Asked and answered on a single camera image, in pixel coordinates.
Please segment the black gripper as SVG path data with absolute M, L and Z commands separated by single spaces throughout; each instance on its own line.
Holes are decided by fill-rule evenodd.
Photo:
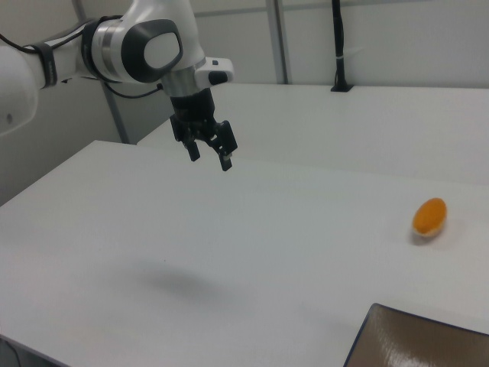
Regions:
M 183 143 L 191 161 L 200 158 L 194 140 L 207 143 L 219 156 L 223 171 L 232 167 L 232 154 L 238 149 L 229 121 L 217 122 L 211 89 L 191 96 L 170 98 L 174 114 L 170 117 L 175 139 Z

